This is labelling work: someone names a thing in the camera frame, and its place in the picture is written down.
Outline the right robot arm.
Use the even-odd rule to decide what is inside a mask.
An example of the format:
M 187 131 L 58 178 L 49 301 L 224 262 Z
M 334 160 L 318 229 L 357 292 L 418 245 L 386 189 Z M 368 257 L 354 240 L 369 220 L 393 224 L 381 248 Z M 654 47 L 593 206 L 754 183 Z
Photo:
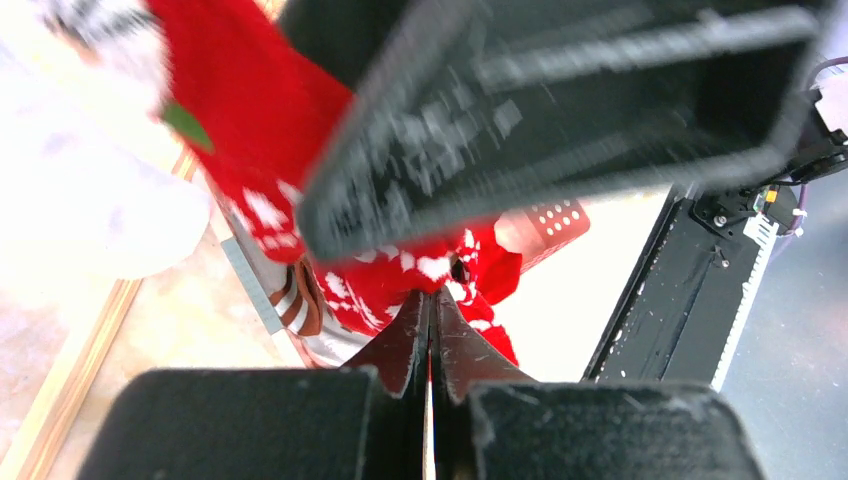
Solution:
M 835 1 L 290 1 L 355 97 L 297 223 L 334 261 L 535 203 L 843 166 L 810 87 Z

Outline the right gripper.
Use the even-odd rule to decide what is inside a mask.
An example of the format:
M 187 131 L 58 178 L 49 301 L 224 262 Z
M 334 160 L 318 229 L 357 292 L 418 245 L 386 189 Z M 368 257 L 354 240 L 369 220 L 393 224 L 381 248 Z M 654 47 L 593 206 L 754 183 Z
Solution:
M 290 1 L 353 88 L 299 206 L 336 261 L 558 197 L 777 173 L 831 1 Z

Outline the white sock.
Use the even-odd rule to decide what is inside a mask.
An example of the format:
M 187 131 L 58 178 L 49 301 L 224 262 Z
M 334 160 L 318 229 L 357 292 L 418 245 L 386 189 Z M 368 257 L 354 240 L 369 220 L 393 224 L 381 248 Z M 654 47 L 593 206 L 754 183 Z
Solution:
M 1 275 L 136 279 L 191 256 L 210 195 L 171 171 L 141 1 L 1 5 Z

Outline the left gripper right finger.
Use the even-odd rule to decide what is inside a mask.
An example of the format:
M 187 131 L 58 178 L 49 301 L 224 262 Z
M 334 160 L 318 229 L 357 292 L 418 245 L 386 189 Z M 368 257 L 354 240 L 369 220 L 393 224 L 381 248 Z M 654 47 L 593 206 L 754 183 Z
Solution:
M 438 479 L 485 479 L 485 449 L 496 439 L 474 398 L 490 385 L 532 378 L 513 365 L 461 315 L 447 288 L 433 295 L 434 460 Z

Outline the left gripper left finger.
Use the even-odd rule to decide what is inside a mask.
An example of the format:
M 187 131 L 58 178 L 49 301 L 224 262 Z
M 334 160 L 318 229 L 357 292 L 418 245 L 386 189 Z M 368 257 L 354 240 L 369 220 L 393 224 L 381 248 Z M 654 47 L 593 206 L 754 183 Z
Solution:
M 422 479 L 429 400 L 430 296 L 411 294 L 397 317 L 346 366 L 357 381 L 346 422 L 345 479 Z

